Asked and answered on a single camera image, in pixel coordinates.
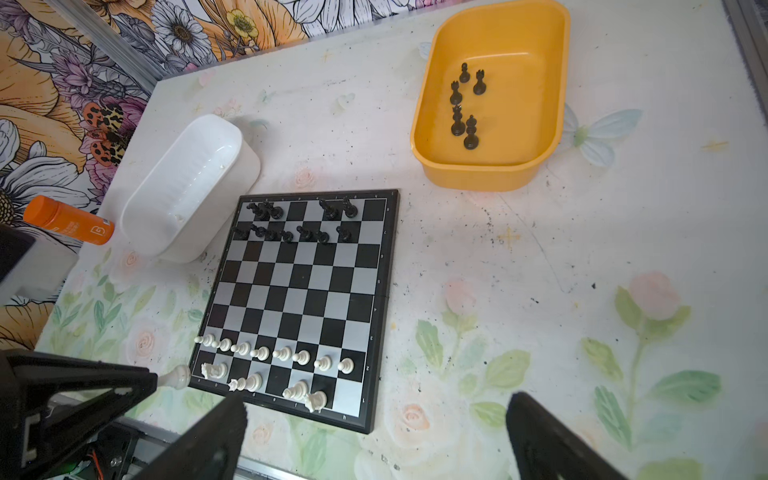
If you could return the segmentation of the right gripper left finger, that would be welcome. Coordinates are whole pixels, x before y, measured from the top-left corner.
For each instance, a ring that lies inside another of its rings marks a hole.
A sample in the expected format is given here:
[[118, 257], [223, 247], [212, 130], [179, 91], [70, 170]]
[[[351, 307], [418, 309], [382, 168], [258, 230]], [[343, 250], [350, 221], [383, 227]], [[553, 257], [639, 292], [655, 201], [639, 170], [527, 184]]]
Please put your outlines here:
[[233, 479], [246, 426], [243, 396], [226, 396], [135, 479]]

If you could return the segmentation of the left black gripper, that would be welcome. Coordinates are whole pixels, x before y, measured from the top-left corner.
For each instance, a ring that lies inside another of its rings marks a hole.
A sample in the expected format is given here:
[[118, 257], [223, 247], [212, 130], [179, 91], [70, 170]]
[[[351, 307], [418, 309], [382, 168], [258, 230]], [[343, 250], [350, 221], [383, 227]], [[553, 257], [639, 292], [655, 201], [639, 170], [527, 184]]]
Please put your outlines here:
[[1, 477], [42, 479], [155, 392], [144, 367], [1, 352]]

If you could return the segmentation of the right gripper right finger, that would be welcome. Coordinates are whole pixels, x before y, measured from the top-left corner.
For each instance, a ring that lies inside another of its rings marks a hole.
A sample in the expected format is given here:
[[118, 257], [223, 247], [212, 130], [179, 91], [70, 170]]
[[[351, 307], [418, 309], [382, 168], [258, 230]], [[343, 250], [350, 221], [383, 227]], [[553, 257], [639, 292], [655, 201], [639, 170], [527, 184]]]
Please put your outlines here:
[[624, 477], [525, 392], [512, 395], [506, 428], [522, 479]]

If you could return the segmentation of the white chess piece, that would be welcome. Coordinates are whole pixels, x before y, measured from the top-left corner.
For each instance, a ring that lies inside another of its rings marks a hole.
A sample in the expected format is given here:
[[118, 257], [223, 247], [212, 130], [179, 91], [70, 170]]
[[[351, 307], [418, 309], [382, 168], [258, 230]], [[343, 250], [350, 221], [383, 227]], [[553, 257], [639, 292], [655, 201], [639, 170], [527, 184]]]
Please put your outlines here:
[[169, 373], [161, 375], [157, 380], [157, 387], [168, 387], [175, 390], [182, 390], [190, 383], [191, 371], [187, 365], [178, 365]]

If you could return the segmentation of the white plastic tray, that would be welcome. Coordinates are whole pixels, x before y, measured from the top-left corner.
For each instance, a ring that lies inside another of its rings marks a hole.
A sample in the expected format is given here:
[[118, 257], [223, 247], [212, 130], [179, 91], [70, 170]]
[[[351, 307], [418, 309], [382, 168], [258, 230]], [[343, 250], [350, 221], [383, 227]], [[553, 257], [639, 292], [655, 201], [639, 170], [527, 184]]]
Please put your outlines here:
[[233, 123], [213, 114], [191, 122], [127, 201], [121, 231], [141, 256], [175, 263], [198, 259], [261, 161]]

